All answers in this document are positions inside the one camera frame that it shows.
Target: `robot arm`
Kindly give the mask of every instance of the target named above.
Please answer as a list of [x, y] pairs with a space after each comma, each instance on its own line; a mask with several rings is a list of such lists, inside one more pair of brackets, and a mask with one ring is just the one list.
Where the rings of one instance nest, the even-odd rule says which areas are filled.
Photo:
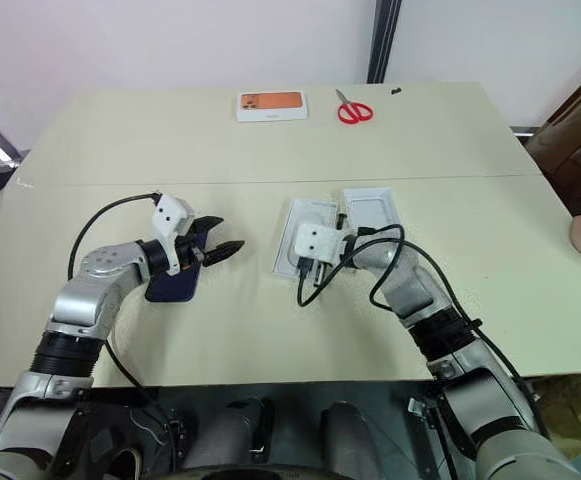
[[210, 252], [196, 244], [197, 235], [221, 221], [194, 219], [185, 202], [161, 195], [155, 240], [101, 247], [83, 258], [55, 301], [30, 370], [20, 375], [1, 413], [0, 475], [46, 478], [74, 467], [71, 459], [57, 458], [68, 432], [78, 430], [83, 412], [77, 403], [92, 386], [92, 369], [124, 298], [154, 275], [209, 266], [236, 253], [244, 242]]
[[[337, 264], [346, 254], [393, 231], [347, 235], [319, 225], [302, 225], [295, 251], [304, 258]], [[381, 278], [397, 242], [378, 243], [353, 257], [354, 268]], [[446, 292], [405, 246], [381, 291], [412, 335], [427, 367], [442, 382], [441, 408], [453, 440], [477, 462], [478, 479], [581, 479], [565, 457], [537, 433], [528, 400], [484, 341], [455, 310]]]

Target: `table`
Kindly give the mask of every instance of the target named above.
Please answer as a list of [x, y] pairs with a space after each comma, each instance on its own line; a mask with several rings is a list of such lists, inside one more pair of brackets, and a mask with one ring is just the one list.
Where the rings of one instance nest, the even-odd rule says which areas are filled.
[[[224, 217], [212, 243], [244, 239], [246, 245], [202, 271], [189, 303], [150, 304], [143, 289], [126, 299], [111, 342], [147, 385], [430, 378], [396, 318], [368, 303], [369, 274], [345, 272], [300, 309], [296, 283], [271, 273], [291, 198], [342, 200], [344, 188], [372, 186], [393, 189], [409, 238], [439, 261], [468, 312], [484, 320], [522, 374], [581, 372], [581, 257], [567, 237], [567, 210], [480, 87], [401, 85], [403, 97], [385, 102], [403, 101], [388, 107], [381, 95], [390, 87], [344, 89], [375, 107], [374, 123], [355, 127], [336, 123], [329, 88], [306, 88], [308, 120], [264, 125], [227, 121], [230, 91], [77, 98], [0, 195], [0, 385], [13, 384], [31, 360], [81, 226], [103, 204], [157, 188], [202, 214]], [[423, 99], [425, 114], [408, 99], [411, 91]], [[176, 117], [171, 104], [187, 101], [210, 104], [217, 134], [207, 130], [204, 115], [197, 126], [189, 120], [169, 126], [165, 118]], [[141, 139], [128, 120], [130, 105], [147, 119]], [[425, 127], [434, 109], [439, 115]], [[186, 154], [175, 156], [182, 124], [193, 131], [181, 134]], [[392, 124], [401, 126], [395, 132], [429, 141], [397, 141], [401, 133], [388, 135]], [[208, 144], [215, 135], [229, 141]], [[488, 152], [488, 143], [497, 148]], [[363, 158], [341, 145], [365, 152]], [[222, 160], [221, 152], [231, 155]], [[151, 213], [150, 202], [139, 202], [106, 214], [81, 254], [150, 238]], [[127, 385], [105, 352], [95, 385]]]

